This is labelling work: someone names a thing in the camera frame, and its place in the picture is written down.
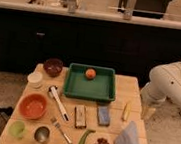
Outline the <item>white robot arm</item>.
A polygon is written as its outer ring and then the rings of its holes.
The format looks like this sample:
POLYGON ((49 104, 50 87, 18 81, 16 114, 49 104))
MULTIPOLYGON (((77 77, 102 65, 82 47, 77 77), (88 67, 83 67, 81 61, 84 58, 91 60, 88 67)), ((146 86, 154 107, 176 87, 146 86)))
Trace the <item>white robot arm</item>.
POLYGON ((149 72, 149 78, 140 93, 142 119, 151 117, 166 98, 170 98, 181 109, 181 62, 155 66, 149 72))

